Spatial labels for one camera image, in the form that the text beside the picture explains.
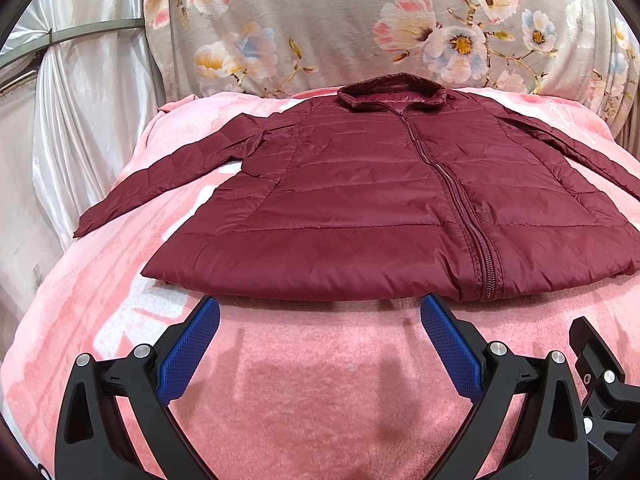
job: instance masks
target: metal bolt head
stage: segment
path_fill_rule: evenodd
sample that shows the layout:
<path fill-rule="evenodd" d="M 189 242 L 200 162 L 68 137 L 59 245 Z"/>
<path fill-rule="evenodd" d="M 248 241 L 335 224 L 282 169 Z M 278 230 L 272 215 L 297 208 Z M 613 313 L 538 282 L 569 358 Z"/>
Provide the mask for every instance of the metal bolt head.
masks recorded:
<path fill-rule="evenodd" d="M 149 345 L 138 345 L 135 347 L 133 351 L 133 355 L 135 355 L 138 359 L 145 358 L 151 353 L 151 346 Z"/>
<path fill-rule="evenodd" d="M 559 365 L 566 361 L 566 359 L 564 358 L 564 354 L 562 352 L 559 352 L 558 350 L 554 350 L 553 352 L 551 352 L 551 358 Z"/>
<path fill-rule="evenodd" d="M 491 343 L 489 346 L 489 350 L 496 355 L 505 355 L 507 353 L 507 347 L 504 343 L 500 343 L 499 341 L 495 341 Z"/>
<path fill-rule="evenodd" d="M 615 373 L 613 373 L 612 370 L 605 370 L 602 376 L 604 377 L 604 381 L 607 384 L 611 384 L 613 381 L 616 380 L 616 375 Z"/>
<path fill-rule="evenodd" d="M 76 358 L 76 364 L 78 366 L 87 366 L 89 364 L 89 354 L 80 354 L 77 358 Z"/>

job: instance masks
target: gray floral cloth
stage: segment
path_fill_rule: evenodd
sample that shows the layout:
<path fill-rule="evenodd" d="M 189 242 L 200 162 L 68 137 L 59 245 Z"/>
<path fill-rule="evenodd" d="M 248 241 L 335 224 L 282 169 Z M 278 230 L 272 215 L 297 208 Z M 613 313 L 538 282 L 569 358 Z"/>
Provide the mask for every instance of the gray floral cloth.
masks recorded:
<path fill-rule="evenodd" d="M 617 134 L 638 90 L 638 40 L 611 0 L 145 0 L 145 18 L 172 100 L 411 72 L 582 102 Z"/>

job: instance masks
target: bed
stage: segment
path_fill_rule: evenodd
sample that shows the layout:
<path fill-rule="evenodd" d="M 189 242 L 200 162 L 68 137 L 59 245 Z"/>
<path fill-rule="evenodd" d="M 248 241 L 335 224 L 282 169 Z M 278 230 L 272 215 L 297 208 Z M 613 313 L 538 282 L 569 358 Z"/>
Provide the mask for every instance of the bed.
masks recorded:
<path fill-rule="evenodd" d="M 215 132 L 240 112 L 266 116 L 300 99 L 236 92 L 188 96 L 162 107 L 145 129 L 114 186 L 181 145 Z M 587 143 L 640 176 L 640 162 L 617 146 L 609 128 L 580 104 L 561 98 L 466 89 L 488 94 Z M 640 204 L 572 162 L 640 229 Z M 154 343 L 183 320 L 201 295 L 140 276 L 159 245 L 239 162 L 164 193 L 76 240 L 46 277 L 0 370 L 2 407 L 37 463 L 53 471 L 54 439 L 74 358 L 126 355 Z M 452 304 L 487 339 L 514 352 L 567 356 L 568 329 L 586 316 L 640 382 L 640 330 L 634 291 L 640 275 L 490 304 Z M 456 395 L 421 327 L 420 298 L 291 303 L 218 298 L 220 328 L 179 400 L 170 408 L 195 449 L 224 479 L 421 479 L 459 428 L 470 403 Z M 505 423 L 483 472 L 495 467 L 514 424 Z M 161 475 L 130 407 L 121 403 L 146 469 Z"/>

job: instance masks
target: blue gripper pad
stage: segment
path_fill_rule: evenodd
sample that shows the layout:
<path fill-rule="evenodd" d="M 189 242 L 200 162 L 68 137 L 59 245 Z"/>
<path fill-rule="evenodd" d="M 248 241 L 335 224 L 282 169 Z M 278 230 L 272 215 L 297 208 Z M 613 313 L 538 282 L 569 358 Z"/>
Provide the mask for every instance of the blue gripper pad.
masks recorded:
<path fill-rule="evenodd" d="M 475 404 L 481 399 L 483 388 L 482 368 L 473 352 L 432 295 L 422 300 L 420 318 L 458 395 Z"/>
<path fill-rule="evenodd" d="M 220 325 L 220 306 L 209 298 L 160 365 L 156 395 L 163 406 L 179 399 Z"/>

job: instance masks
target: jacket sleeve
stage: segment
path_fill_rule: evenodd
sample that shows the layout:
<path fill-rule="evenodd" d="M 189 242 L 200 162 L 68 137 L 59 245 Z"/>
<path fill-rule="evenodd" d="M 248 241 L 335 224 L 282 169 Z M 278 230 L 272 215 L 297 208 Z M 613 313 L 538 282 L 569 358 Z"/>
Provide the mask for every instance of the jacket sleeve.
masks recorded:
<path fill-rule="evenodd" d="M 608 156 L 590 148 L 579 140 L 572 139 L 566 133 L 549 126 L 544 121 L 509 110 L 491 98 L 483 99 L 481 104 L 497 119 L 525 130 L 535 139 L 553 146 L 564 156 L 580 162 L 580 164 L 594 173 L 624 189 L 636 200 L 640 200 L 640 180 L 631 175 L 623 166 L 610 160 Z"/>
<path fill-rule="evenodd" d="M 185 144 L 148 168 L 129 175 L 80 217 L 74 238 L 96 230 L 165 191 L 210 173 L 229 159 L 244 159 L 255 151 L 266 131 L 297 124 L 309 109 L 309 102 L 304 101 L 266 118 L 237 115 L 215 133 Z"/>

